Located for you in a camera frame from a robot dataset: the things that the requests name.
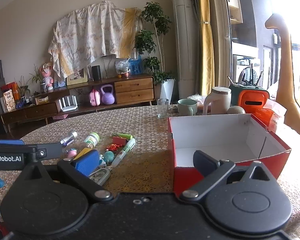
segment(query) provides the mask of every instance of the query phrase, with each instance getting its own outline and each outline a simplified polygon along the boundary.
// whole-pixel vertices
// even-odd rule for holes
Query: table
[[[177,113],[171,108],[169,115],[176,116]],[[22,139],[28,144],[55,142],[67,131],[76,130],[79,136],[75,147],[88,133],[95,131],[101,138],[97,146],[101,150],[111,143],[112,132],[133,134],[136,146],[111,172],[104,187],[114,194],[120,191],[169,192],[172,191],[172,183],[167,150],[167,121],[157,119],[156,113],[156,106],[143,106],[86,114],[51,123]],[[300,217],[300,135],[288,126],[283,126],[277,134],[292,148],[278,183],[293,205],[289,221],[293,223]],[[49,160],[45,164],[56,162]],[[18,174],[18,171],[0,171],[0,178],[6,182],[6,186],[0,189],[0,198]]]

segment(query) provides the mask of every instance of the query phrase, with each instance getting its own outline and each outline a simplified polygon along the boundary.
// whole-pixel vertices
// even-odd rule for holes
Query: purple kettlebell
[[[110,87],[111,88],[111,92],[104,92],[103,89],[106,87]],[[113,95],[113,85],[110,84],[106,84],[103,85],[101,88],[101,93],[102,93],[102,102],[105,105],[112,105],[114,103],[114,95]]]

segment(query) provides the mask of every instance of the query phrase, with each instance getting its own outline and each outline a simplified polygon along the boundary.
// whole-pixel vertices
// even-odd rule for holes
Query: metal screw
[[[111,197],[111,193],[107,190],[98,190],[94,193],[97,198],[109,198]]]
[[[195,198],[195,197],[199,196],[199,193],[192,189],[185,190],[182,194],[186,198]]]
[[[149,202],[149,201],[150,201],[150,198],[144,197],[144,198],[142,198],[142,201],[143,201],[143,202]]]
[[[142,201],[140,199],[134,199],[133,203],[136,204],[136,205],[141,205]]]

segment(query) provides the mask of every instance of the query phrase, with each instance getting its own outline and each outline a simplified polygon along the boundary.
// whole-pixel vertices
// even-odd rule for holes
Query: white kettle
[[[211,93],[205,98],[202,115],[206,115],[208,105],[211,103],[211,114],[226,114],[231,103],[231,89],[213,87]]]

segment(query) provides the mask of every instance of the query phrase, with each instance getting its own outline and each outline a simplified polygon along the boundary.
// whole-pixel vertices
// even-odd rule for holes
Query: cloth draped on wall
[[[58,20],[48,52],[64,80],[98,57],[134,58],[136,32],[142,29],[138,8],[117,8],[110,1],[92,4]]]
[[[199,20],[200,60],[199,60],[199,93],[208,95],[214,86],[214,57],[212,30],[210,25],[209,0],[192,0],[194,13]]]

